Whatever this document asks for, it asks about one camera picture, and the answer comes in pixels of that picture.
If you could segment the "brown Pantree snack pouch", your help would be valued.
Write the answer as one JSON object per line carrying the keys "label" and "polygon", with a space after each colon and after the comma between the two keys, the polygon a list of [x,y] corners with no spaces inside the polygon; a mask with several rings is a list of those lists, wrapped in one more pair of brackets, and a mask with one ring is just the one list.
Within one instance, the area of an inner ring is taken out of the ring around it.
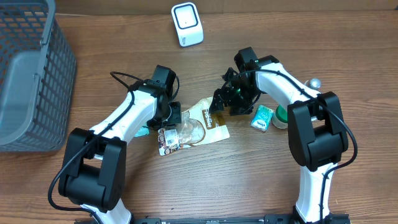
{"label": "brown Pantree snack pouch", "polygon": [[158,130],[159,154],[166,156],[180,149],[229,138],[222,114],[209,112],[212,97],[204,98],[182,112],[182,122]]}

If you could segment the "small green sachet pack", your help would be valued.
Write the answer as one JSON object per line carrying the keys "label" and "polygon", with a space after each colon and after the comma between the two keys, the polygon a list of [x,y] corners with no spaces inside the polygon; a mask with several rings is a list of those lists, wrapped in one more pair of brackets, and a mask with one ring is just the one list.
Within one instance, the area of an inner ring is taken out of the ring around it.
{"label": "small green sachet pack", "polygon": [[274,110],[264,105],[259,105],[256,114],[254,115],[254,118],[251,121],[251,126],[260,131],[267,131],[273,114]]}

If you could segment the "green wet wipes pack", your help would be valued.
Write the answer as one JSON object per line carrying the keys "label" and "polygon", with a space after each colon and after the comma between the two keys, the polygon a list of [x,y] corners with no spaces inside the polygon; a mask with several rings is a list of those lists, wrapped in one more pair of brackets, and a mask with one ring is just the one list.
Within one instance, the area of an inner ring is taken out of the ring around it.
{"label": "green wet wipes pack", "polygon": [[141,136],[146,136],[149,135],[150,131],[149,128],[147,126],[142,126],[139,128],[139,130],[137,131],[137,133],[135,134],[135,138],[141,137]]}

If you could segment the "green lid round jar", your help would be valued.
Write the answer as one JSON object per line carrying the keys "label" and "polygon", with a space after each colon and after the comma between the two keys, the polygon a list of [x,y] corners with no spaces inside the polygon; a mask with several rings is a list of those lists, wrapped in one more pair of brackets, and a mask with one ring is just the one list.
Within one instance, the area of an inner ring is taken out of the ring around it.
{"label": "green lid round jar", "polygon": [[281,105],[275,109],[271,121],[273,125],[279,129],[288,128],[288,115],[286,110]]}

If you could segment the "yellow oil glass bottle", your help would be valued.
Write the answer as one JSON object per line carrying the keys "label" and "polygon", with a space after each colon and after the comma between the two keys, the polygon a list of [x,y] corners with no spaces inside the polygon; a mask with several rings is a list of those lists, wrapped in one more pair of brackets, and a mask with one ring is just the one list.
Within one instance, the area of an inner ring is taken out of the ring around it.
{"label": "yellow oil glass bottle", "polygon": [[311,78],[304,83],[305,86],[313,90],[319,90],[322,86],[322,82],[318,78]]}

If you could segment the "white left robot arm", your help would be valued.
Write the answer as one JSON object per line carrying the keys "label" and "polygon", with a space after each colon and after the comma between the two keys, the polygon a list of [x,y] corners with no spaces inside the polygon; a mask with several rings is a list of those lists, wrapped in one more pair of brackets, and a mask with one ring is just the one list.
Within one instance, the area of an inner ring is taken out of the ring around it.
{"label": "white left robot arm", "polygon": [[173,90],[178,84],[176,78],[138,80],[128,86],[124,101],[105,120],[89,130],[74,129],[62,168],[49,187],[51,206],[63,210],[52,199],[56,187],[74,203],[72,211],[89,213],[93,223],[131,223],[132,213],[121,199],[127,145],[145,124],[158,129],[180,122]]}

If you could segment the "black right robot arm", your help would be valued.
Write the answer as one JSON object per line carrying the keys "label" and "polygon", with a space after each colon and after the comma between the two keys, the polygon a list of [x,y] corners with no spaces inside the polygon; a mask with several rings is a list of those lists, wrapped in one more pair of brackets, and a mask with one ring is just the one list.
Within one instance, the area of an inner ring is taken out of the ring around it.
{"label": "black right robot arm", "polygon": [[222,76],[209,112],[225,107],[231,116],[249,114],[261,94],[268,94],[287,113],[290,152],[300,166],[299,196],[290,223],[349,223],[348,215],[328,208],[333,173],[348,148],[348,130],[340,101],[332,93],[320,93],[304,85],[272,55],[259,58],[251,47],[234,56],[236,69]]}

